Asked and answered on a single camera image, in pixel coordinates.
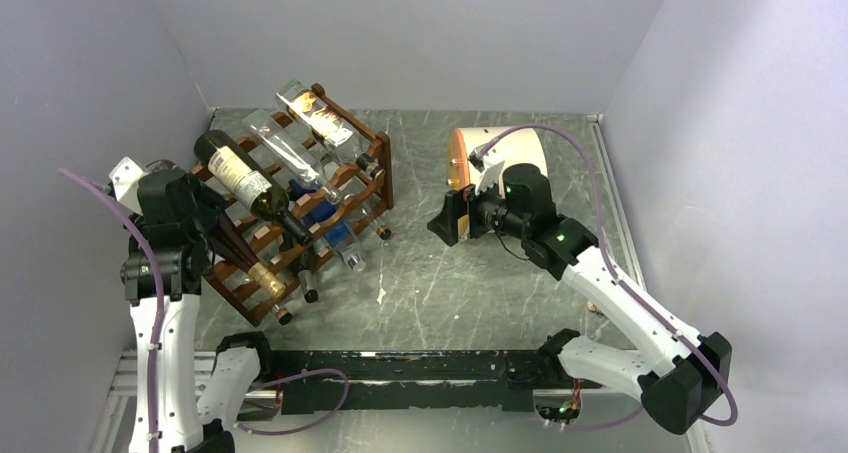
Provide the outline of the green wine bottle white label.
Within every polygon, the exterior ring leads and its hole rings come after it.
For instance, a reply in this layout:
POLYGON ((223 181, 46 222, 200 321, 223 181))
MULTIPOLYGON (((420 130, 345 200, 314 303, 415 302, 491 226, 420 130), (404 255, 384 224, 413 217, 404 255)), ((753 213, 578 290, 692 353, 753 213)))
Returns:
POLYGON ((289 209, 287 191, 231 136, 209 130, 194 143, 197 159, 260 220, 276 223, 300 245, 313 243, 313 234, 289 209))

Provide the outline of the dark red wine bottle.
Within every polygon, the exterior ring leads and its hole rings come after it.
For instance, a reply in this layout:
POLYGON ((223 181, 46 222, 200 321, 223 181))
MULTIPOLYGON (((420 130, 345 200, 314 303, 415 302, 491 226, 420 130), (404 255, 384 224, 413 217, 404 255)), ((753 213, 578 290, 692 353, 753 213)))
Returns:
POLYGON ((279 302, 284 298, 284 284, 258 258, 226 212, 218 214, 209 238, 218 256, 246 273, 260 288, 267 291, 272 300, 279 302))

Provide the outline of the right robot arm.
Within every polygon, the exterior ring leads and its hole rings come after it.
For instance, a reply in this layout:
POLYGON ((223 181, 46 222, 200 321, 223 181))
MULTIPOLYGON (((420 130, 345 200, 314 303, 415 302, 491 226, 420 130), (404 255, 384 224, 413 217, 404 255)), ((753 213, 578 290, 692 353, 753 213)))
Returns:
POLYGON ((512 237, 529 262, 581 293, 630 340, 621 350, 566 329, 542 347, 542 379, 565 386, 589 380, 637 400, 669 433, 682 435, 719 399, 728 385, 732 346, 677 318, 634 284, 587 227, 557 212, 548 178, 532 164, 508 167, 502 184, 493 169, 483 184, 448 191, 427 228, 448 246, 492 232, 512 237))

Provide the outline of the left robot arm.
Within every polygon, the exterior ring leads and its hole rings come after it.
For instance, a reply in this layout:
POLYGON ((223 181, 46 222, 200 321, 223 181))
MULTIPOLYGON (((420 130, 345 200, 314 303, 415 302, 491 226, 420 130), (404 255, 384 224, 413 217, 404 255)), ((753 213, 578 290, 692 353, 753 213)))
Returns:
POLYGON ((222 198, 179 167, 142 175, 121 276, 137 344, 132 452, 233 452, 249 388, 273 382, 277 361, 264 334, 225 337, 211 377, 196 391, 195 326, 211 269, 222 198))

